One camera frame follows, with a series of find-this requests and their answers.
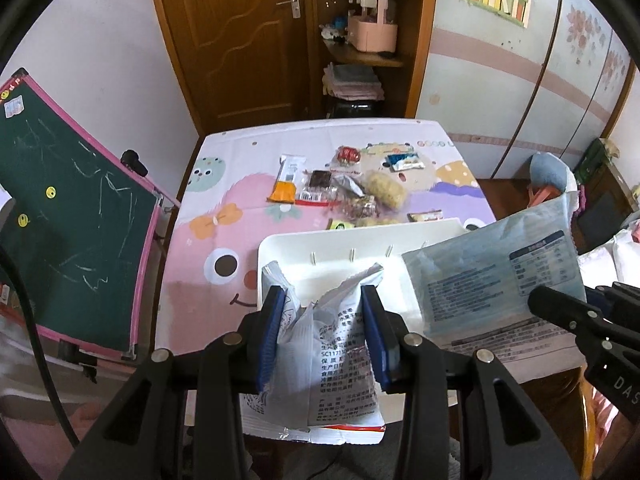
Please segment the nutrition facts table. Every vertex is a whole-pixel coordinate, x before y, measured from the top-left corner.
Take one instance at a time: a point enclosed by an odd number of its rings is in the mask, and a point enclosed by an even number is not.
[[[575,277],[571,266],[566,264],[572,254],[569,243],[572,242],[562,231],[556,231],[509,255],[521,296],[528,296],[537,286],[554,286]]]

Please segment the door latch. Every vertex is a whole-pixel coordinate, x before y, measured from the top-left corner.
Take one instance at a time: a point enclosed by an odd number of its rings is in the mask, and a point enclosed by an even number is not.
[[[293,18],[297,20],[301,16],[300,0],[287,0],[286,2],[278,2],[276,5],[280,6],[280,5],[287,5],[287,4],[291,4],[291,13],[293,15]]]

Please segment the screw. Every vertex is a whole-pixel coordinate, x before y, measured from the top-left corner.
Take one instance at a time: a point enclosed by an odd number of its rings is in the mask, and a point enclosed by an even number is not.
[[[169,358],[169,355],[171,354],[166,348],[159,348],[151,354],[151,360],[155,363],[164,363]]]
[[[404,336],[404,342],[409,346],[420,346],[422,344],[422,336],[420,334],[411,332]]]
[[[490,350],[487,350],[486,348],[481,348],[476,352],[476,357],[478,359],[480,359],[483,363],[491,363],[495,356],[494,353],[491,352]]]
[[[222,338],[222,342],[228,346],[239,345],[242,342],[242,336],[238,332],[229,332]]]

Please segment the green chalkboard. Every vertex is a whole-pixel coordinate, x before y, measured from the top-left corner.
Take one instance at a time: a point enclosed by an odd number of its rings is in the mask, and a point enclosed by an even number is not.
[[[158,197],[26,73],[0,98],[0,184],[16,200],[0,244],[41,333],[126,354]]]

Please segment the table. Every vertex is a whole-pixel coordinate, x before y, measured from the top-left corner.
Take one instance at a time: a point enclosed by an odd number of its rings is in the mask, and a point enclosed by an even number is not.
[[[280,155],[305,155],[308,169],[323,169],[340,146],[376,152],[378,143],[412,145],[437,181],[418,182],[406,213],[442,209],[446,218],[482,226],[495,217],[478,183],[442,127],[432,121],[365,119],[274,124],[207,137],[182,200],[162,278],[156,348],[196,351],[235,330],[256,308],[257,251],[272,234],[322,230],[325,208],[266,201]],[[380,155],[375,160],[382,161]]]

